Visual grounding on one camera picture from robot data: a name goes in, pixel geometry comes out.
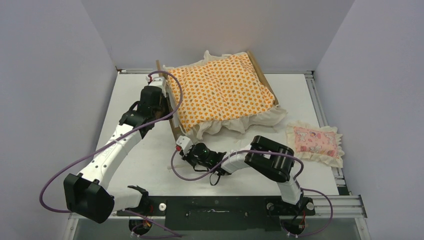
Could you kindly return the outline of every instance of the pink pillow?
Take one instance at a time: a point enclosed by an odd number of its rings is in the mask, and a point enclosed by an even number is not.
[[[343,168],[341,134],[337,127],[313,127],[308,123],[296,121],[287,125],[287,144],[299,159],[314,160],[331,167]]]

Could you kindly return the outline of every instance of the red wire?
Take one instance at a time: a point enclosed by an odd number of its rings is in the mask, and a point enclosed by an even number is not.
[[[299,223],[299,225],[300,225],[300,224],[302,224],[302,223],[305,221],[305,218],[306,218],[306,212],[305,212],[305,211],[303,211],[303,219],[302,219],[302,221]]]

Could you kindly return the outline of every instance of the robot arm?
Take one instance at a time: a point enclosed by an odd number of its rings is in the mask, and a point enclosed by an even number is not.
[[[68,210],[102,223],[112,212],[146,204],[143,199],[147,199],[149,193],[141,187],[109,189],[108,186],[124,158],[154,124],[143,127],[119,141],[116,139],[134,128],[170,113],[165,87],[166,81],[163,77],[156,77],[145,86],[141,91],[140,101],[135,102],[122,115],[108,140],[108,143],[115,144],[98,154],[77,175],[69,174],[65,178],[63,187]]]
[[[225,152],[209,150],[204,143],[193,144],[185,136],[176,141],[182,159],[195,167],[201,165],[207,169],[213,168],[226,155]],[[240,149],[237,154],[229,154],[228,160],[216,169],[218,175],[230,175],[237,170],[252,167],[268,179],[276,182],[281,192],[282,201],[300,208],[302,205],[302,191],[294,174],[291,172],[294,161],[279,155],[264,155],[261,153],[243,152],[243,150],[274,152],[293,156],[291,148],[272,141],[263,136],[256,136],[252,143]]]

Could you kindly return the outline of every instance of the gray wall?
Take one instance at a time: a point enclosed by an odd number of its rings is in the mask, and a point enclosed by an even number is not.
[[[424,239],[424,1],[356,0],[316,72],[371,237]]]
[[[354,0],[82,0],[115,65],[181,66],[250,49],[266,72],[315,70]]]
[[[115,78],[79,0],[0,2],[1,239],[62,238],[68,214],[43,209],[38,195],[94,149]],[[45,196],[60,209],[62,181]]]

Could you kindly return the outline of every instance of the white fabric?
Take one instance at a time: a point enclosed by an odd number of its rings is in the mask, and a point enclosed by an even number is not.
[[[238,56],[243,54],[246,54],[246,53],[239,52],[234,55]],[[178,68],[203,66],[208,62],[221,60],[221,59],[227,59],[230,56],[232,56],[232,54],[223,54],[222,56],[213,56],[209,53],[208,50],[206,50],[203,55],[204,57],[203,60],[200,60],[190,65],[179,66]],[[163,65],[163,69],[165,71],[169,71],[171,69],[175,69],[175,67],[167,67]],[[202,140],[203,133],[208,133],[211,135],[218,133],[222,127],[226,127],[227,129],[234,130],[244,134],[246,129],[250,125],[274,126],[277,123],[279,123],[286,115],[287,115],[287,111],[284,108],[280,107],[279,105],[274,105],[268,111],[254,114],[254,115],[242,116],[242,117],[231,119],[231,120],[200,122],[199,124],[192,127],[190,131],[188,132],[185,132],[184,128],[181,125],[179,126],[179,128],[187,137],[195,141],[195,140]]]

